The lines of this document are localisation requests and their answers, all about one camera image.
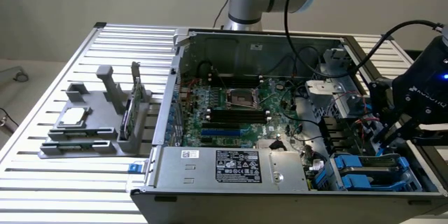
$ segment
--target green circuit board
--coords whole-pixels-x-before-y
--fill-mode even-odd
[[[184,140],[183,146],[200,147],[204,145],[208,146],[221,146],[221,147],[241,147],[241,148],[253,148],[256,142],[260,139],[269,140],[275,139],[277,134],[285,137],[285,128],[289,125],[291,130],[297,127],[299,123],[288,119],[283,115],[285,111],[287,115],[292,118],[299,118],[295,110],[289,110],[291,107],[291,92],[288,88],[277,89],[276,86],[281,85],[284,87],[285,82],[279,80],[271,80],[264,83],[259,88],[251,90],[255,93],[257,106],[256,109],[251,109],[243,106],[233,106],[228,104],[227,95],[229,90],[248,90],[248,89],[224,89],[213,88],[201,84],[200,82],[191,86],[189,90],[192,91],[188,95],[188,101],[183,105],[184,113]],[[283,109],[280,102],[281,97],[285,106]],[[271,120],[267,124],[240,124],[240,136],[207,136],[212,138],[212,142],[204,144],[201,142],[201,125],[207,122],[205,111],[208,108],[220,109],[220,110],[268,110]]]

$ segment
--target slotted metal table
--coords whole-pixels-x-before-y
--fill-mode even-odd
[[[175,30],[120,24],[92,29],[0,151],[0,223],[147,223],[125,191],[127,172],[128,165],[149,155],[164,83],[175,55]],[[380,39],[376,35],[352,36],[367,53]],[[95,72],[99,65],[112,65],[113,80],[129,90],[132,61],[141,63],[141,80],[153,92],[140,156],[39,159],[40,144],[65,105],[64,90],[69,83],[84,82],[88,90],[104,90]],[[396,42],[388,40],[372,62],[385,77],[395,78],[404,73],[412,59]],[[448,160],[448,150],[439,152]],[[141,183],[143,179],[144,175],[133,175],[135,183]],[[448,213],[427,219],[425,223],[444,221],[448,222]],[[423,219],[407,221],[411,223],[423,223]]]

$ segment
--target white label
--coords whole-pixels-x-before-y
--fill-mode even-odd
[[[263,45],[259,45],[259,44],[251,44],[251,50],[261,51],[261,50],[263,50]]]
[[[199,150],[183,150],[181,158],[199,158]]]

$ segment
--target motherboard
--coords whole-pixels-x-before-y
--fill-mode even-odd
[[[193,79],[181,88],[184,141],[189,147],[268,148],[299,126],[292,89],[285,79],[249,85]]]

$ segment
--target metal panel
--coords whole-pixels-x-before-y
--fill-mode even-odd
[[[117,24],[91,31],[0,151],[0,223],[147,223],[125,192],[125,172],[129,163],[149,155],[164,80],[175,56],[175,29]],[[365,52],[380,39],[373,35],[353,36]],[[385,76],[401,74],[411,64],[403,49],[391,41],[372,60]],[[123,89],[131,89],[132,61],[141,63],[145,88],[155,92],[141,157],[39,159],[39,146],[65,105],[63,91],[68,84],[84,81],[89,90],[104,90],[95,72],[99,65],[108,64],[113,65],[113,78]],[[448,152],[440,153],[448,159]],[[133,175],[132,180],[139,184],[144,177]]]

